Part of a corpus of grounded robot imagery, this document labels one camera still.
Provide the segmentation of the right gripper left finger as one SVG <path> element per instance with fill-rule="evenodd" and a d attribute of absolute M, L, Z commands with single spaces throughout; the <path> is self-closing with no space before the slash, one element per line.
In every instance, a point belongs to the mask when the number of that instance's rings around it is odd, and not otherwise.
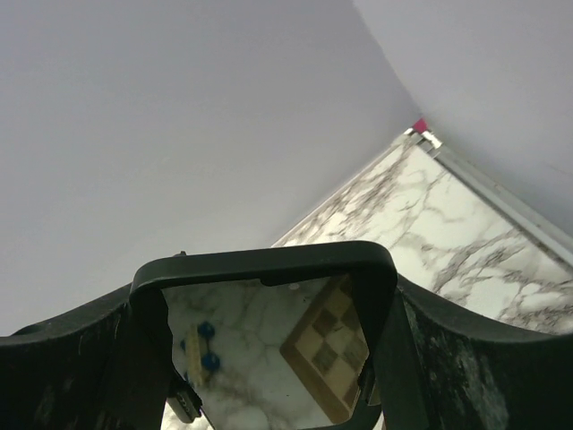
<path fill-rule="evenodd" d="M 159 429 L 169 374 L 121 287 L 1 339 L 3 429 Z"/>

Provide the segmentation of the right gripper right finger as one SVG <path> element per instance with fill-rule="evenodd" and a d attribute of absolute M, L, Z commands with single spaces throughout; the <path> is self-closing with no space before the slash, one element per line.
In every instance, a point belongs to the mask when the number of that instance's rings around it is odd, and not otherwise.
<path fill-rule="evenodd" d="M 398 283 L 374 358 L 386 429 L 570 429 L 572 337 Z"/>

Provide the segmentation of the black phone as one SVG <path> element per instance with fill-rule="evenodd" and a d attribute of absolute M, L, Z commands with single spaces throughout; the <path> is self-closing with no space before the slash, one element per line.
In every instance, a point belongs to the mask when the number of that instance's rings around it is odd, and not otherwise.
<path fill-rule="evenodd" d="M 373 429 L 374 353 L 398 280 L 350 241 L 178 254 L 133 277 L 129 305 L 175 374 L 166 429 Z"/>

